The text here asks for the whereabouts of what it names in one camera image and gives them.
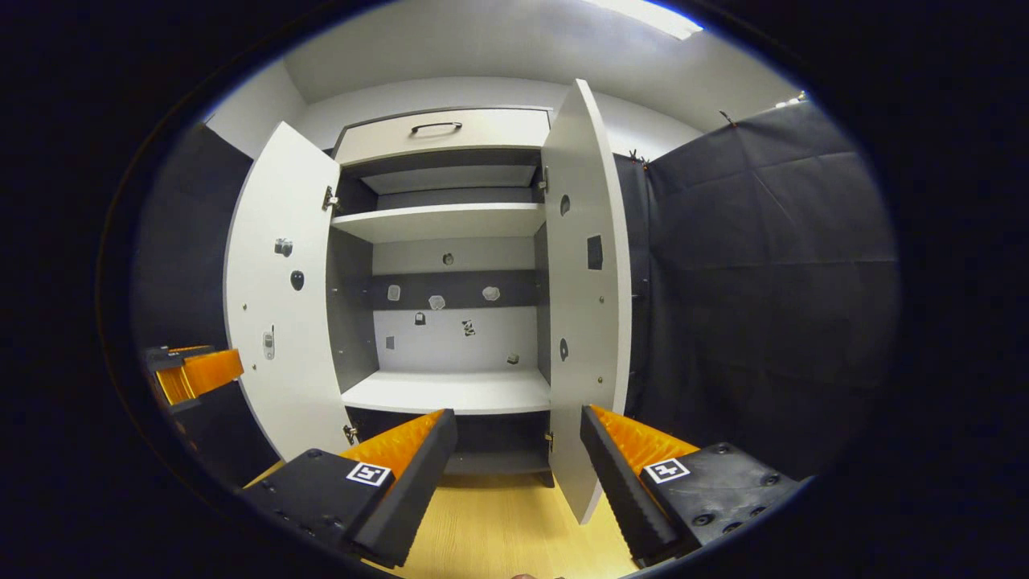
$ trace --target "cabinet door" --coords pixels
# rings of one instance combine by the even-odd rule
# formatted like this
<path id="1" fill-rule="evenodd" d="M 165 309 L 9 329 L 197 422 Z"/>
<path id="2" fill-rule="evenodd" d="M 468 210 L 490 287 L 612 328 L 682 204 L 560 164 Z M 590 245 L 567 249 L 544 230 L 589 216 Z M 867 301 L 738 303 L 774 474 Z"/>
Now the cabinet door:
<path id="1" fill-rule="evenodd" d="M 632 287 L 625 207 L 597 103 L 575 80 L 542 149 L 548 189 L 551 468 L 580 523 L 600 483 L 579 439 L 581 408 L 623 412 L 629 384 Z"/>
<path id="2" fill-rule="evenodd" d="M 250 167 L 225 248 L 225 326 L 247 403 L 284 461 L 347 449 L 346 411 L 328 341 L 325 255 L 340 166 L 280 122 Z M 288 256 L 276 240 L 292 243 Z M 294 288 L 293 272 L 304 284 Z M 274 346 L 265 347 L 265 333 Z"/>

